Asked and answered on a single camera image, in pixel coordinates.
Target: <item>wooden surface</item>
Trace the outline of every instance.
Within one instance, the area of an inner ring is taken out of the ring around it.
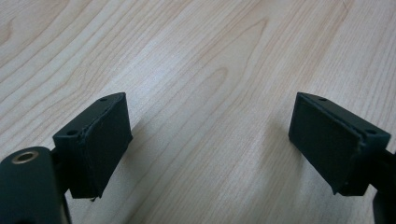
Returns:
[[[288,129],[305,91],[396,134],[395,72],[394,0],[4,0],[0,159],[125,91],[134,141],[74,223],[373,223]]]

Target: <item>wood grain pattern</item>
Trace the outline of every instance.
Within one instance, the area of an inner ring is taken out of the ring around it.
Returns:
[[[125,91],[134,141],[74,223],[373,223],[287,133],[297,91],[396,133],[395,75],[393,0],[5,0],[0,159]]]

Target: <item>wooden table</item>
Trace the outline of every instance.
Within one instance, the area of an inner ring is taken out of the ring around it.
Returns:
[[[125,91],[134,141],[74,223],[373,223],[288,130],[304,91],[396,134],[395,73],[394,0],[5,0],[0,159]]]

